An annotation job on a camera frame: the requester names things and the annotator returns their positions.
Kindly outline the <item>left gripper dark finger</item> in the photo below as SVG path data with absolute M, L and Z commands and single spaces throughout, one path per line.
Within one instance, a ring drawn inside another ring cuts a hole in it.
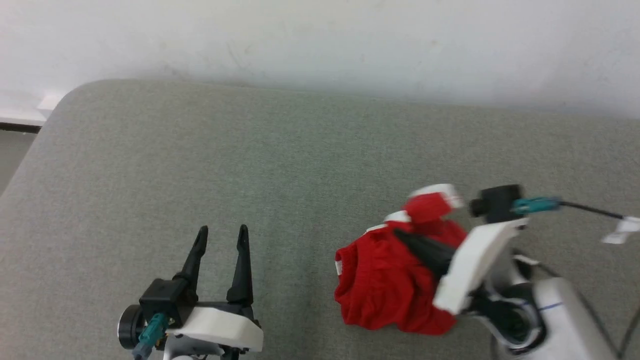
M 227 291 L 227 303 L 251 307 L 254 302 L 253 276 L 250 259 L 249 228 L 242 224 L 238 231 L 237 262 L 231 287 Z
M 189 302 L 193 304 L 197 303 L 199 300 L 197 287 L 201 269 L 201 259 L 206 253 L 208 244 L 208 234 L 209 228 L 207 225 L 203 225 L 199 228 L 198 234 L 181 271 L 177 272 L 173 276 L 174 281 L 178 281 L 183 285 L 182 292 L 186 294 Z

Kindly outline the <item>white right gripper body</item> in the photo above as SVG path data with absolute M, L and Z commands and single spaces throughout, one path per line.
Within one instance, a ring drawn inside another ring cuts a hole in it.
M 455 251 L 447 273 L 442 276 L 432 305 L 459 315 L 469 307 L 471 296 L 506 250 L 519 228 L 528 225 L 528 219 L 489 223 L 474 227 Z

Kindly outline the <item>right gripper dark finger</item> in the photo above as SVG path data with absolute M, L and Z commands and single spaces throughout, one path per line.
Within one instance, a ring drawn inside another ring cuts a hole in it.
M 448 273 L 457 251 L 455 247 L 400 228 L 394 230 L 394 235 L 425 268 L 432 272 L 435 279 L 440 280 Z

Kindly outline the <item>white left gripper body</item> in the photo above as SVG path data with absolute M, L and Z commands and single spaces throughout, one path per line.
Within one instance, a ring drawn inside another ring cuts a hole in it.
M 215 307 L 196 306 L 183 326 L 167 330 L 165 353 L 249 353 L 263 350 L 265 333 L 249 317 Z

